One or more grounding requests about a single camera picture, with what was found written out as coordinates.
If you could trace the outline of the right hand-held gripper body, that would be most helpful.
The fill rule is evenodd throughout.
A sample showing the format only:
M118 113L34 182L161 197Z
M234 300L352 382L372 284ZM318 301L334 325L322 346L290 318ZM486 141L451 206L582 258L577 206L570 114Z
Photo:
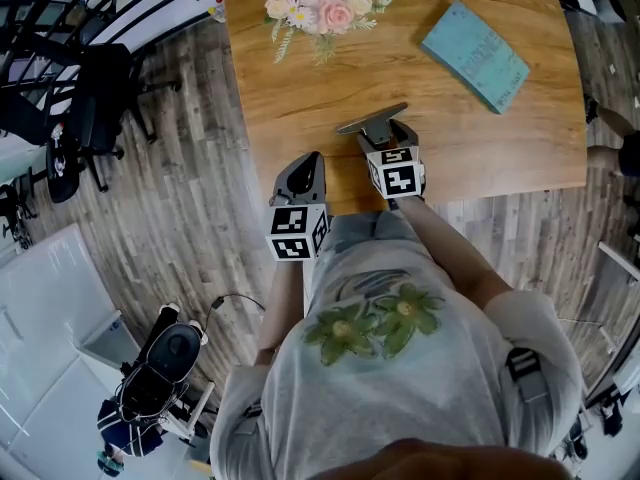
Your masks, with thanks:
M422 196L426 174L417 146L368 152L366 161L372 184L384 200Z

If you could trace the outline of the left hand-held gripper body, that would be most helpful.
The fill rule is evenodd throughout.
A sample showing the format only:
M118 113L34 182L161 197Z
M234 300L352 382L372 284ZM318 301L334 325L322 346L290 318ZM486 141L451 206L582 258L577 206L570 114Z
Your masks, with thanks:
M265 238L276 261L316 259L329 230L328 207L323 196L294 199L276 194L272 197L266 211Z

